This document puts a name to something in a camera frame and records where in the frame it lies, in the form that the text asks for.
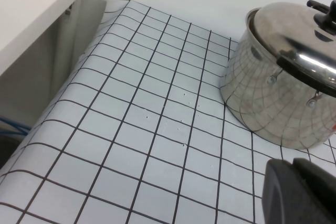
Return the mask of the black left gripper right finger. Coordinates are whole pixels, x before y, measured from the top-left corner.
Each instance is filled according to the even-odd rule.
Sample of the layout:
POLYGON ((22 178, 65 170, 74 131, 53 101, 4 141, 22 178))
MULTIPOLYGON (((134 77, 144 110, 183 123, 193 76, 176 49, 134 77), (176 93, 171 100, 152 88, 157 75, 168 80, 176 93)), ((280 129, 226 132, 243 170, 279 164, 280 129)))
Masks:
POLYGON ((304 158, 292 163, 322 215, 335 223, 335 176, 304 158))

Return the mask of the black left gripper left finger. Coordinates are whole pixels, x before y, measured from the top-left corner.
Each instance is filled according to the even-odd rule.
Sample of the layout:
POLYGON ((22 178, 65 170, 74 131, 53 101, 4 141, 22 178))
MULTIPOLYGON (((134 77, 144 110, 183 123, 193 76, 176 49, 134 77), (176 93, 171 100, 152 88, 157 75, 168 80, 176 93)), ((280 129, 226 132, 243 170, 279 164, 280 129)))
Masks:
POLYGON ((316 206, 298 171, 288 162, 267 162, 262 207, 265 223, 315 223, 316 206))

